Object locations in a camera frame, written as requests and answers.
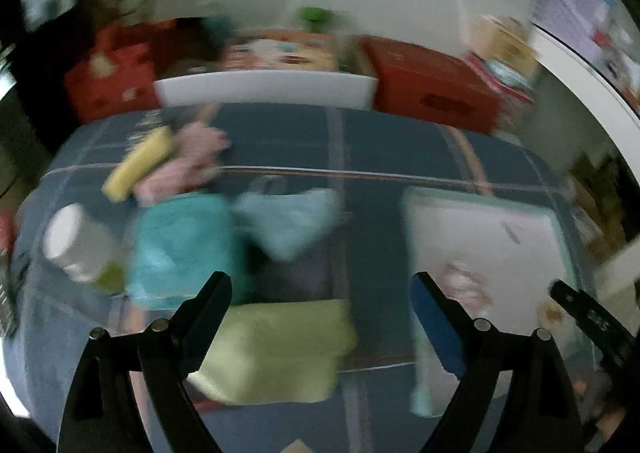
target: bedspread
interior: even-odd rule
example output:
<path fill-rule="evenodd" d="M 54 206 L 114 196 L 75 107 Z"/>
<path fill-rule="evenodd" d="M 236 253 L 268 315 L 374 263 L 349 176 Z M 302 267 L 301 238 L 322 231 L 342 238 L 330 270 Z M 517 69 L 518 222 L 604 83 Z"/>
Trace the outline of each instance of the bedspread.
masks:
<path fill-rule="evenodd" d="M 168 108 L 174 125 L 193 113 Z M 75 284 L 42 254 L 42 236 L 60 208 L 80 202 L 119 238 L 138 207 L 111 204 L 100 187 L 123 158 L 127 137 L 143 112 L 82 126 L 51 163 L 24 211 L 12 270 L 26 274 L 20 327 L 4 344 L 6 368 L 35 422 L 57 438 L 66 392 L 92 327 L 125 331 L 129 301 Z M 348 297 L 359 345 L 324 403 L 243 407 L 204 416 L 223 450 L 277 452 L 301 438 L 316 453 L 419 451 L 433 429 L 409 414 L 414 352 L 406 280 L 401 196 L 424 185 L 493 194 L 552 208 L 570 249 L 578 284 L 591 286 L 590 261 L 568 206 L 538 157 L 495 138 L 444 126 L 340 108 L 232 104 L 215 120 L 233 146 L 216 190 L 236 195 L 261 174 L 287 177 L 287 190 L 335 188 L 351 222 L 332 244 L 336 297 Z M 152 441 L 168 451 L 152 424 Z M 256 447 L 259 436 L 260 447 Z"/>

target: white cutting board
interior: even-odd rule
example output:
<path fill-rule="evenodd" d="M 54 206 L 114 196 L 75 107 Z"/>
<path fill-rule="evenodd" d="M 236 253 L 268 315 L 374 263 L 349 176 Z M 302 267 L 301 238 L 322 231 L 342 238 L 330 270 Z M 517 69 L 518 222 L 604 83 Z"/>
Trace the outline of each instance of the white cutting board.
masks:
<path fill-rule="evenodd" d="M 492 298 L 487 319 L 499 330 L 530 335 L 540 326 L 538 308 L 550 300 L 551 282 L 562 279 L 576 288 L 575 276 L 556 214 L 546 208 L 431 188 L 409 188 L 404 196 L 404 223 L 410 273 L 427 271 L 438 281 L 453 259 L 487 278 Z M 419 324 L 416 332 L 415 395 L 426 401 L 416 413 L 438 415 L 457 386 L 444 372 Z M 553 332 L 561 354 L 578 344 L 569 317 Z M 506 388 L 505 378 L 496 396 Z"/>

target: light blue towel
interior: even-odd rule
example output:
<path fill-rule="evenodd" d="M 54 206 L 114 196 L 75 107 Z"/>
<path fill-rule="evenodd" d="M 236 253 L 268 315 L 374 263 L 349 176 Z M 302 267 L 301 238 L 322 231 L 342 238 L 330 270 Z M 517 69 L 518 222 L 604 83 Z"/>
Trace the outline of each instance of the light blue towel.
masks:
<path fill-rule="evenodd" d="M 143 211 L 127 281 L 127 293 L 138 305 L 175 310 L 215 271 L 230 276 L 232 303 L 244 301 L 242 243 L 223 195 L 175 195 Z"/>
<path fill-rule="evenodd" d="M 340 223 L 338 195 L 328 188 L 295 195 L 248 191 L 233 210 L 239 227 L 274 261 L 292 261 Z"/>

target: yellow-green towel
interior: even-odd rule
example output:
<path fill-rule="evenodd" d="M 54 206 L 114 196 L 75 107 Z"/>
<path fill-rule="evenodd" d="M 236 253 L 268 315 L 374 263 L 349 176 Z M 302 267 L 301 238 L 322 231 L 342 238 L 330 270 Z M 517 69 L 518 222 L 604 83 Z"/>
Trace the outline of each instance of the yellow-green towel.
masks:
<path fill-rule="evenodd" d="M 355 344 L 345 300 L 235 306 L 189 380 L 225 404 L 317 403 Z"/>

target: blue gripper pad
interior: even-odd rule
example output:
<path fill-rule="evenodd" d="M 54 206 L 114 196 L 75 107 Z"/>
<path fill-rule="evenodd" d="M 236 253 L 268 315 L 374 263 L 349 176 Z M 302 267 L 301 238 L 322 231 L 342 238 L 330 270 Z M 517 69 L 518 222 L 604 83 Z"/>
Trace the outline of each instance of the blue gripper pad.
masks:
<path fill-rule="evenodd" d="M 427 282 L 430 282 L 433 293 L 430 292 L 420 279 L 424 274 L 426 273 L 416 274 L 409 284 L 409 297 L 414 313 L 431 341 L 442 367 L 461 379 L 466 373 L 465 345 L 441 305 L 454 303 L 457 306 L 452 307 L 454 313 L 458 309 L 464 312 L 464 309 L 456 301 L 447 299 L 427 275 Z"/>

